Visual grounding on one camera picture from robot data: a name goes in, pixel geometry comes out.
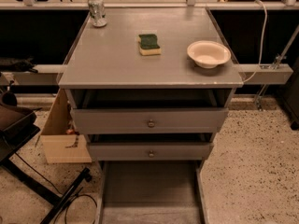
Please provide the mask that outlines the grey bottom drawer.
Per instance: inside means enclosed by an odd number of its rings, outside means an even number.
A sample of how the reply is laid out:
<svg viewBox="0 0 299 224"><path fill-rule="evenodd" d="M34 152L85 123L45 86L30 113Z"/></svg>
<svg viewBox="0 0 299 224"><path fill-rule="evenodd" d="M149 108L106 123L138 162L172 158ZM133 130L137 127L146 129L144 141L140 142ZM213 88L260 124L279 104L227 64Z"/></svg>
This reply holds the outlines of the grey bottom drawer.
<svg viewBox="0 0 299 224"><path fill-rule="evenodd" d="M208 224L201 161L105 161L95 224Z"/></svg>

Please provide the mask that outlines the grey drawer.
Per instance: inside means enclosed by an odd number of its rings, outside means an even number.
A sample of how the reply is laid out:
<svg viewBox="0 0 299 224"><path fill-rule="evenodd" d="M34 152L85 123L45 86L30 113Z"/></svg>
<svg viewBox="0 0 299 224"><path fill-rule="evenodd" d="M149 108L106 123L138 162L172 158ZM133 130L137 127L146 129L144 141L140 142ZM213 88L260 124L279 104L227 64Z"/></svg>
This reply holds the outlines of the grey drawer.
<svg viewBox="0 0 299 224"><path fill-rule="evenodd" d="M213 148L207 142L90 143L95 161L190 161L206 159Z"/></svg>
<svg viewBox="0 0 299 224"><path fill-rule="evenodd" d="M201 161L105 161L95 224L208 224Z"/></svg>
<svg viewBox="0 0 299 224"><path fill-rule="evenodd" d="M73 109L82 134L216 133L227 108Z"/></svg>

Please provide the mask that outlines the grey middle drawer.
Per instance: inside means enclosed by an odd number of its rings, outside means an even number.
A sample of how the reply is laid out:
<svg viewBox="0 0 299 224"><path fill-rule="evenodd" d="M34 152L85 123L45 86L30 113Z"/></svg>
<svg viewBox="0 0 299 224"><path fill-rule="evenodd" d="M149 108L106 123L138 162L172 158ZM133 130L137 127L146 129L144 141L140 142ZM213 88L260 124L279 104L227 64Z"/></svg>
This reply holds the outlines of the grey middle drawer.
<svg viewBox="0 0 299 224"><path fill-rule="evenodd" d="M95 161L190 161L206 159L213 148L207 142L90 143Z"/></svg>

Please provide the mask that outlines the grey top drawer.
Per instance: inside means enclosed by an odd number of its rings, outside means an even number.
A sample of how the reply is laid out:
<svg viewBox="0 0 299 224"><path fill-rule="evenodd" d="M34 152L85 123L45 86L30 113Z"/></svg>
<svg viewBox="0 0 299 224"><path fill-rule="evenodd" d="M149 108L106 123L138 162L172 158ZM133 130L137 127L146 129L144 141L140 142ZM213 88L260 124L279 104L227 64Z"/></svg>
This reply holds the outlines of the grey top drawer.
<svg viewBox="0 0 299 224"><path fill-rule="evenodd" d="M82 134L216 133L227 108L73 109Z"/></svg>

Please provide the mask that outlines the green yellow sponge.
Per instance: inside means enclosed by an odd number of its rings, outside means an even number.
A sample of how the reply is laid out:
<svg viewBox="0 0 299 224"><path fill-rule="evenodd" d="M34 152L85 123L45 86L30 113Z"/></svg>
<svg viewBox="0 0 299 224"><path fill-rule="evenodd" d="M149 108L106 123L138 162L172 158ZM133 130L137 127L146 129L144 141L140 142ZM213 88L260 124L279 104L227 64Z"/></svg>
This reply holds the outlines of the green yellow sponge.
<svg viewBox="0 0 299 224"><path fill-rule="evenodd" d="M139 52L143 56L160 55L161 48L158 45L158 37L155 34L138 36Z"/></svg>

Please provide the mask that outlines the white bowl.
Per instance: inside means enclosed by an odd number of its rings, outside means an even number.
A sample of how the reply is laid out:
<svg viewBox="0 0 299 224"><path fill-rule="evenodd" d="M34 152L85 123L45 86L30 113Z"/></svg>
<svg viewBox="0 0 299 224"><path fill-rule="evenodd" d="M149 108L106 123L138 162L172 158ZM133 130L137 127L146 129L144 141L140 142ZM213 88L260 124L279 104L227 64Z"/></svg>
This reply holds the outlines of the white bowl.
<svg viewBox="0 0 299 224"><path fill-rule="evenodd" d="M188 56L200 67L212 69L231 59L231 52L223 44L214 41L196 41L187 47Z"/></svg>

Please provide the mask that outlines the cardboard box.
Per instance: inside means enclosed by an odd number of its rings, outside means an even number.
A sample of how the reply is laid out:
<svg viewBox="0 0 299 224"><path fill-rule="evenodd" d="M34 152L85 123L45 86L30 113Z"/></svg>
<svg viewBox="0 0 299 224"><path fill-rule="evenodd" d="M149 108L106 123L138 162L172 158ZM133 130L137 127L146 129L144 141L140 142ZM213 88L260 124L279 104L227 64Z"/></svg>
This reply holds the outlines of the cardboard box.
<svg viewBox="0 0 299 224"><path fill-rule="evenodd" d="M59 90L40 135L48 163L90 163L86 140L72 127L70 104Z"/></svg>

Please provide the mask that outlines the crushed silver can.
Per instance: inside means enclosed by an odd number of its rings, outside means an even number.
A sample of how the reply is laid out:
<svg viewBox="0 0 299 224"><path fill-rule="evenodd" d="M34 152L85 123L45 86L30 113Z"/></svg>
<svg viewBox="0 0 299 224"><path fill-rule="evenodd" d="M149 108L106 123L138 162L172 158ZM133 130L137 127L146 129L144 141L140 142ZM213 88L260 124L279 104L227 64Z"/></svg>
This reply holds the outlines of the crushed silver can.
<svg viewBox="0 0 299 224"><path fill-rule="evenodd" d="M88 0L90 16L94 27L107 25L104 0Z"/></svg>

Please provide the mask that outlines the dark chair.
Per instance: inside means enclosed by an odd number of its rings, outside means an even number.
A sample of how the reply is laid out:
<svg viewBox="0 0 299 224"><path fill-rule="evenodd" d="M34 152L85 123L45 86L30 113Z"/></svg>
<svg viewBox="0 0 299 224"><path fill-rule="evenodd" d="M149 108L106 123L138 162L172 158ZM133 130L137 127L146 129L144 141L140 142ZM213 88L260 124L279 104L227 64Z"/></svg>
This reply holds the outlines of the dark chair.
<svg viewBox="0 0 299 224"><path fill-rule="evenodd" d="M35 122L35 112L18 106L14 93L6 91L0 95L0 162L9 159L38 134L40 129Z"/></svg>

